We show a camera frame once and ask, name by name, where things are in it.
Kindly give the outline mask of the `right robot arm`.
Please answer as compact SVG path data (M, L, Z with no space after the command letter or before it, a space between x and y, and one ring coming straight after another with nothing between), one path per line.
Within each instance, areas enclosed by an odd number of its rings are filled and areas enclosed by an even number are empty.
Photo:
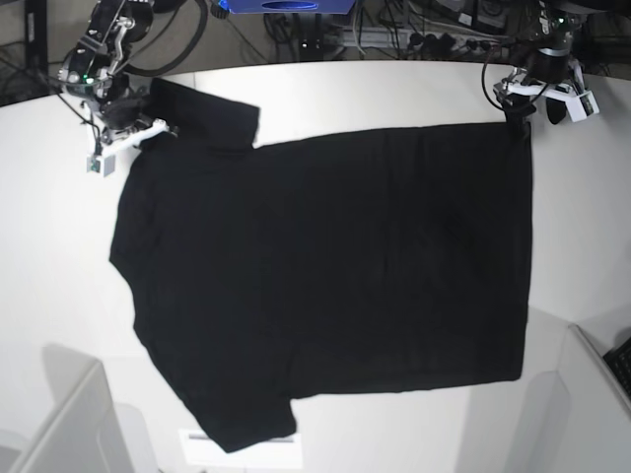
M85 33L58 73L62 90L81 99L104 126L108 144L139 127L143 96L124 72L131 45L143 39L154 19L151 1L100 1Z

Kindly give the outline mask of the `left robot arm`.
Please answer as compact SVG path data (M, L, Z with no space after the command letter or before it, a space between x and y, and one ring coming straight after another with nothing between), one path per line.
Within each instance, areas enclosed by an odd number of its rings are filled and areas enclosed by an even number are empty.
M493 86L495 98L511 121L525 120L545 102L547 118L584 121L599 113L583 68L573 56L574 33L587 17L539 1L531 25L515 40L511 73Z

